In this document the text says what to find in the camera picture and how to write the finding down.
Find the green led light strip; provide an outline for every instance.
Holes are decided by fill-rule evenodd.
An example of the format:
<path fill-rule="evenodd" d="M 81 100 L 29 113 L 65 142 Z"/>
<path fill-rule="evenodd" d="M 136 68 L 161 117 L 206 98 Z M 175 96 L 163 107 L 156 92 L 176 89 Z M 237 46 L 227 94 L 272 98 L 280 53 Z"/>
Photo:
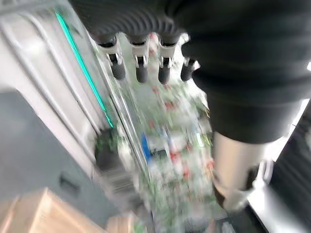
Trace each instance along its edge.
<path fill-rule="evenodd" d="M 68 29 L 64 19 L 57 12 L 55 12 L 55 15 L 56 15 L 56 17 L 58 19 L 58 22 L 60 23 L 63 31 L 64 31 L 64 34 L 65 34 L 65 36 L 66 36 L 66 38 L 67 38 L 67 40 L 68 40 L 68 42 L 69 42 L 69 44 L 71 46 L 71 49 L 72 49 L 72 51 L 73 51 L 73 53 L 74 53 L 74 55 L 75 55 L 79 65 L 80 65 L 80 67 L 81 67 L 81 69 L 82 69 L 82 71 L 83 71 L 83 73 L 84 73 L 84 75 L 85 75 L 85 77 L 86 77 L 90 87 L 92 88 L 92 91 L 93 91 L 93 93 L 94 93 L 94 95 L 95 95 L 99 105 L 101 106 L 102 110 L 104 111 L 104 114 L 105 114 L 105 116 L 107 118 L 107 121 L 108 121 L 109 125 L 113 128 L 112 121 L 111 121 L 111 119 L 109 118 L 109 116 L 107 114 L 107 110 L 106 110 L 106 108 L 104 106 L 102 98 L 99 95 L 99 93 L 98 93 L 98 91 L 97 91 L 97 89 L 96 89 L 96 87 L 94 85 L 94 82 L 93 82 L 93 80 L 91 78 L 91 75 L 88 72 L 88 70 L 86 68 L 86 65 L 84 64 L 84 62 L 82 60 L 82 57 L 81 57 L 81 55 L 79 53 L 79 50 L 76 47 L 76 44 L 74 43 L 74 40 L 73 40 L 73 38 L 72 38 L 72 36 L 70 34 L 70 31 L 69 31 L 69 29 Z"/>

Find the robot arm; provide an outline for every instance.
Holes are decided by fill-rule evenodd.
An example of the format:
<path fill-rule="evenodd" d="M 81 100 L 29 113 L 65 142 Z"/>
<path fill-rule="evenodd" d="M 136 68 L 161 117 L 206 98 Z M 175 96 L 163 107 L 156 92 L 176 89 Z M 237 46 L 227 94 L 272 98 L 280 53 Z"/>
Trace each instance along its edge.
<path fill-rule="evenodd" d="M 103 47 L 114 75 L 124 67 L 115 33 L 133 45 L 137 77 L 145 81 L 146 35 L 160 38 L 159 81 L 182 32 L 188 58 L 182 75 L 206 92 L 214 133 L 214 190 L 226 210 L 238 209 L 269 146 L 284 136 L 309 96 L 311 3 L 305 0 L 70 0 L 92 38 Z"/>

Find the black rubber fingertip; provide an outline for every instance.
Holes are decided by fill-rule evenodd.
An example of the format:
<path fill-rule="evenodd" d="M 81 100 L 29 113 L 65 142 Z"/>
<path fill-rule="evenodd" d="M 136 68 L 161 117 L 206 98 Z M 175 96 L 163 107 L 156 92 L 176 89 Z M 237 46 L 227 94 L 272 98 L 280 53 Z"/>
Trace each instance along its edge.
<path fill-rule="evenodd" d="M 159 67 L 159 82 L 161 84 L 167 84 L 169 79 L 170 79 L 170 72 L 171 72 L 171 69 L 168 68 L 168 67 Z"/>
<path fill-rule="evenodd" d="M 148 69 L 144 66 L 139 66 L 136 68 L 136 78 L 140 83 L 145 83 L 148 80 Z"/>
<path fill-rule="evenodd" d="M 123 80 L 125 78 L 124 63 L 122 63 L 120 65 L 114 64 L 113 66 L 111 66 L 111 71 L 112 71 L 113 76 L 117 80 Z"/>
<path fill-rule="evenodd" d="M 186 82 L 189 79 L 191 79 L 192 78 L 192 72 L 193 72 L 192 67 L 187 67 L 187 66 L 183 65 L 183 67 L 181 69 L 181 73 L 180 73 L 181 80 Z"/>

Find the metal rail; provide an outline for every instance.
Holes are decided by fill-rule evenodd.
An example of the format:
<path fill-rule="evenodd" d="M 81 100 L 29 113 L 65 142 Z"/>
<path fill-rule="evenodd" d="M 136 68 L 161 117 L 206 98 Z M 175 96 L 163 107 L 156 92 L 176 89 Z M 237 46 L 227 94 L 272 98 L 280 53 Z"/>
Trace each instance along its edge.
<path fill-rule="evenodd" d="M 23 16 L 27 21 L 29 21 L 36 28 L 39 36 L 47 44 L 47 48 L 48 48 L 48 51 L 50 52 L 51 58 L 54 61 L 59 73 L 63 77 L 63 79 L 66 83 L 66 86 L 69 88 L 71 94 L 73 95 L 73 97 L 77 101 L 77 103 L 80 106 L 80 108 L 82 109 L 83 113 L 86 115 L 86 117 L 89 120 L 94 131 L 97 134 L 99 134 L 100 129 L 98 128 L 97 124 L 95 123 L 95 120 L 93 119 L 93 117 L 89 113 L 88 109 L 84 105 L 81 96 L 79 95 L 78 91 L 76 90 L 76 87 L 74 85 L 73 80 L 69 77 L 68 72 L 66 71 L 65 67 L 62 65 L 61 59 L 60 59 L 59 55 L 57 54 L 53 44 L 51 43 L 51 40 L 49 39 L 47 32 L 45 31 L 45 29 L 43 28 L 41 23 L 34 16 L 32 16 L 30 14 L 24 14 Z"/>
<path fill-rule="evenodd" d="M 45 99 L 47 104 L 51 107 L 51 109 L 56 113 L 58 118 L 62 121 L 62 123 L 66 126 L 68 131 L 74 137 L 74 139 L 78 142 L 78 144 L 83 148 L 87 157 L 94 162 L 95 157 L 93 151 L 88 147 L 85 141 L 79 136 L 78 132 L 75 130 L 74 126 L 71 124 L 70 120 L 66 116 L 66 114 L 62 111 L 61 107 L 58 105 L 57 101 L 48 90 L 46 85 L 42 82 L 40 75 L 36 71 L 36 68 L 33 66 L 32 62 L 25 55 L 20 43 L 16 40 L 12 30 L 10 30 L 10 26 L 5 22 L 0 23 L 0 30 L 2 31 L 2 35 L 9 48 L 13 51 L 16 56 L 16 59 L 19 61 L 22 68 L 28 74 L 29 79 L 32 81 L 36 89 Z"/>

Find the gray floor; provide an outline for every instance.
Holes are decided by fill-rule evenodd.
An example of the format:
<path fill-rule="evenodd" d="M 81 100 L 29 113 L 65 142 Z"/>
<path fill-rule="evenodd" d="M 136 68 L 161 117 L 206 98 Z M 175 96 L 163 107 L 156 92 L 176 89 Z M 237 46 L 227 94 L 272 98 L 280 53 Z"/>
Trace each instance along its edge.
<path fill-rule="evenodd" d="M 118 213 L 17 91 L 0 94 L 0 200 L 49 187 L 97 224 Z"/>

